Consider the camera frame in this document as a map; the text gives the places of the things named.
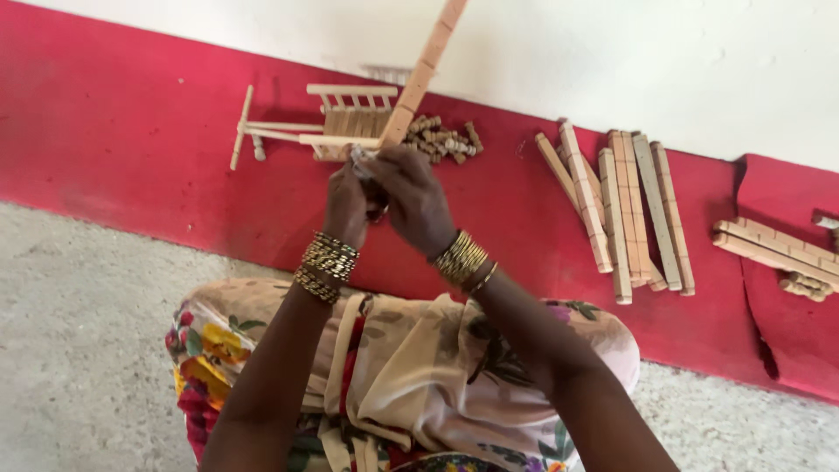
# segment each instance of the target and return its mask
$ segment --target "gold bangle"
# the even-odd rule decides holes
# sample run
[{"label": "gold bangle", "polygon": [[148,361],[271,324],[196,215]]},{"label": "gold bangle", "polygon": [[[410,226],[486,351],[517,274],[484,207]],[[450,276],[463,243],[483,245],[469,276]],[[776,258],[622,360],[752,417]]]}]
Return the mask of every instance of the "gold bangle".
[{"label": "gold bangle", "polygon": [[326,246],[330,246],[341,252],[347,253],[347,255],[353,259],[358,259],[358,256],[360,255],[352,246],[344,244],[338,239],[332,238],[329,234],[324,234],[320,231],[315,232],[315,241],[319,241]]},{"label": "gold bangle", "polygon": [[303,253],[303,264],[346,282],[350,280],[350,272],[355,268],[356,261],[333,248],[313,241]]},{"label": "gold bangle", "polygon": [[432,265],[453,286],[463,287],[485,260],[487,251],[472,241],[469,233],[461,230],[455,242]]},{"label": "gold bangle", "polygon": [[310,294],[330,305],[334,305],[338,301],[338,290],[328,286],[303,266],[294,273],[294,280]]},{"label": "gold bangle", "polygon": [[496,262],[495,264],[492,265],[492,268],[489,270],[489,274],[487,274],[487,276],[484,277],[482,281],[478,282],[476,286],[474,286],[471,290],[469,290],[469,295],[471,296],[476,291],[481,290],[483,288],[483,286],[485,286],[487,284],[487,282],[489,282],[489,279],[490,279],[490,277],[492,277],[492,274],[495,274],[495,270],[497,268],[498,268],[498,262]]}]

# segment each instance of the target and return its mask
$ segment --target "dark skin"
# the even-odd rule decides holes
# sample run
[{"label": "dark skin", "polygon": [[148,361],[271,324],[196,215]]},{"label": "dark skin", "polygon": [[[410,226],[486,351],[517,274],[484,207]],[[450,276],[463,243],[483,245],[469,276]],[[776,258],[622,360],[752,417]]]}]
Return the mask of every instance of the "dark skin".
[{"label": "dark skin", "polygon": [[[454,241],[456,226],[428,162],[422,153],[391,148],[364,167],[389,194],[393,228],[434,258]],[[330,179],[324,232],[360,248],[367,210],[361,184],[347,165]],[[466,287],[482,281],[492,264],[485,262]],[[586,470],[678,470],[618,379],[543,303],[501,268],[472,297],[559,413]],[[225,402],[202,471],[285,470],[317,342],[330,315],[329,305],[296,284],[291,287]]]}]

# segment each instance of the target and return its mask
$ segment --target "stack of wooden sticks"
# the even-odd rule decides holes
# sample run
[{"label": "stack of wooden sticks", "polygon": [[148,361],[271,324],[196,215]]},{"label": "stack of wooden sticks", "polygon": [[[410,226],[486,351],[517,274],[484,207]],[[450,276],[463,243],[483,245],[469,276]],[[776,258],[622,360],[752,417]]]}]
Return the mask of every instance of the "stack of wooden sticks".
[{"label": "stack of wooden sticks", "polygon": [[[544,134],[536,144],[583,220],[597,270],[612,272],[616,301],[632,303],[632,289],[650,285],[696,294],[687,243],[664,146],[641,133],[612,131],[599,154],[600,178],[582,156],[573,125],[560,123],[556,150]],[[641,183],[653,219],[664,274],[649,258]]]},{"label": "stack of wooden sticks", "polygon": [[839,254],[793,238],[756,221],[737,218],[714,225],[714,245],[774,269],[791,272],[781,290],[814,302],[839,290]]},{"label": "stack of wooden sticks", "polygon": [[472,122],[464,125],[468,137],[457,131],[450,131],[442,125],[440,117],[427,118],[420,115],[408,126],[404,144],[411,149],[425,152],[431,164],[439,164],[443,157],[451,155],[458,165],[466,162],[467,156],[483,151],[483,145]]}]

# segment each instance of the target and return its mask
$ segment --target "gray floor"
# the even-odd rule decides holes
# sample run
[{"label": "gray floor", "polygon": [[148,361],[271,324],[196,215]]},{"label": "gray floor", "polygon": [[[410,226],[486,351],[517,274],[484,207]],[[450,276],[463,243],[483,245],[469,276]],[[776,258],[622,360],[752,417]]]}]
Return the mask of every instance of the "gray floor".
[{"label": "gray floor", "polygon": [[[256,265],[0,203],[0,470],[194,470],[163,335],[191,287]],[[839,408],[644,364],[683,470],[839,470]]]}]

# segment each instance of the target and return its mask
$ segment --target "miniature wooden chair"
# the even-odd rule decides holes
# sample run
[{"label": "miniature wooden chair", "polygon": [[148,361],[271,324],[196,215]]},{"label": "miniature wooden chair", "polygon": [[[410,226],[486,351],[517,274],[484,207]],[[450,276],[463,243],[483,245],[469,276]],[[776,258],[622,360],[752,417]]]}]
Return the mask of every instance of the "miniature wooden chair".
[{"label": "miniature wooden chair", "polygon": [[[390,106],[390,97],[399,94],[396,87],[309,84],[306,92],[310,95],[320,95],[323,100],[320,107],[320,112],[325,115],[323,125],[252,122],[248,121],[248,110],[253,98],[253,86],[248,86],[242,117],[237,126],[236,142],[233,145],[231,170],[236,169],[245,134],[250,134],[253,138],[257,160],[265,159],[262,138],[308,144],[315,150],[315,160],[333,162],[341,160],[340,151],[345,144],[360,144],[366,149],[379,149],[401,143],[408,133],[408,126],[414,120],[414,114],[425,96],[425,91],[428,90],[443,50],[465,6],[466,0],[446,2],[431,36],[419,55],[414,71],[411,72],[393,108]],[[332,103],[331,97],[334,97],[335,104]],[[345,97],[349,98],[351,105],[347,105]],[[376,97],[381,97],[381,105],[376,103]],[[292,134],[284,131],[320,134]]]}]

